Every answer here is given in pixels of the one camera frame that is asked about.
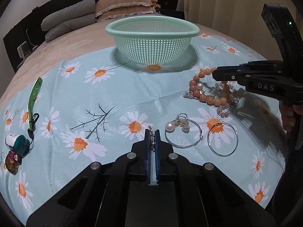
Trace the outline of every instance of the headboard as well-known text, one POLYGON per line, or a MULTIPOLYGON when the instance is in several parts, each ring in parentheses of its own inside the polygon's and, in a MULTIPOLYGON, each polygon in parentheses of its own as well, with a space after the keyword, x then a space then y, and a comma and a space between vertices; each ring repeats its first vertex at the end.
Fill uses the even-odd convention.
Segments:
MULTIPOLYGON (((3 38, 7 55, 12 64, 14 71, 17 71, 17 66, 22 62, 19 57, 17 47, 24 41, 27 41, 28 45, 32 49, 31 45, 41 45, 45 41, 46 32, 41 30, 42 20, 58 10, 71 6, 82 0, 51 0, 44 5, 35 8, 28 16, 22 19, 17 25, 15 25, 9 33, 3 38)), ((176 10, 178 0, 161 0, 163 4, 160 4, 164 9, 176 10)))

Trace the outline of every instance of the keychain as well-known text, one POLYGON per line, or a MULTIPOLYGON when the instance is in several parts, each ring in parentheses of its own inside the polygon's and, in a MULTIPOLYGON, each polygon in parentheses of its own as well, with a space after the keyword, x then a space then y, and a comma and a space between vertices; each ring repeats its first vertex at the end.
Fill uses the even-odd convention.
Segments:
POLYGON ((27 130, 27 133, 31 139, 31 142, 29 142, 29 140, 26 139, 24 135, 9 134, 5 138, 5 144, 10 150, 6 156, 5 165, 7 170, 13 175, 17 174, 18 168, 22 164, 22 159, 30 153, 30 145, 34 142, 35 123, 39 118, 39 114, 33 114, 33 108, 38 93, 41 89, 42 82, 42 78, 38 78, 33 90, 31 91, 31 95, 28 101, 29 128, 27 130))

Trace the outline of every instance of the screw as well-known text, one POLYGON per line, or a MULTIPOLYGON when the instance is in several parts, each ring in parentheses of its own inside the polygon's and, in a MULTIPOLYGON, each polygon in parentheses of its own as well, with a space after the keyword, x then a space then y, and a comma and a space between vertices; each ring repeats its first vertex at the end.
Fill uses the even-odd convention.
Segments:
POLYGON ((206 170, 211 171, 214 168, 214 165, 212 163, 206 163, 204 167, 206 170))
POLYGON ((136 153, 133 153, 133 152, 130 152, 130 153, 128 153, 127 155, 126 155, 129 159, 134 159, 134 158, 136 158, 136 153))
POLYGON ((178 158, 178 155, 176 153, 170 153, 169 158, 170 159, 176 159, 176 158, 178 158))
POLYGON ((93 163, 91 163, 91 168, 93 169, 93 170, 96 170, 96 169, 98 169, 100 167, 100 164, 98 163, 98 162, 93 162, 93 163))

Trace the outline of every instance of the gray pillow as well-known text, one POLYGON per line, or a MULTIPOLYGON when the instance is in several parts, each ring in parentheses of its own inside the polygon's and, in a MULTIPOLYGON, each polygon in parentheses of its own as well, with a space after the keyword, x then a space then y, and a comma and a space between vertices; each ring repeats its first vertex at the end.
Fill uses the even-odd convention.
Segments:
POLYGON ((69 33, 73 30, 89 26, 96 22, 96 18, 94 16, 94 13, 75 18, 70 19, 68 21, 65 21, 61 23, 60 25, 56 26, 55 28, 51 29, 46 35, 45 35, 45 41, 46 43, 49 43, 50 41, 56 39, 59 36, 62 36, 66 33, 69 33))
POLYGON ((83 0, 75 5, 66 7, 47 16, 42 21, 41 29, 42 31, 48 31, 64 21, 94 13, 95 8, 95 0, 83 0))

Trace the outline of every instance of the pillow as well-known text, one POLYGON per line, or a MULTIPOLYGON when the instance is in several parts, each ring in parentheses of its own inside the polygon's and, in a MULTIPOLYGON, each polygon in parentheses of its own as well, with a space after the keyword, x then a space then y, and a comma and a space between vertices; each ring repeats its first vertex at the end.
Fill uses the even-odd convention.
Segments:
POLYGON ((151 6, 151 0, 99 0, 96 3, 95 16, 98 17, 114 8, 138 5, 151 6))
POLYGON ((75 5, 66 7, 47 16, 41 24, 42 31, 48 31, 60 23, 69 19, 75 19, 90 13, 94 13, 96 7, 95 0, 83 0, 75 5))
POLYGON ((103 21, 107 19, 114 19, 119 17, 137 15, 137 14, 148 14, 156 13, 155 9, 150 6, 133 6, 133 7, 119 7, 112 9, 98 16, 98 21, 103 21))
POLYGON ((60 25, 57 25, 45 35, 45 41, 46 43, 49 43, 57 37, 60 37, 76 29, 89 26, 95 22, 96 18, 94 16, 94 13, 62 22, 60 25))

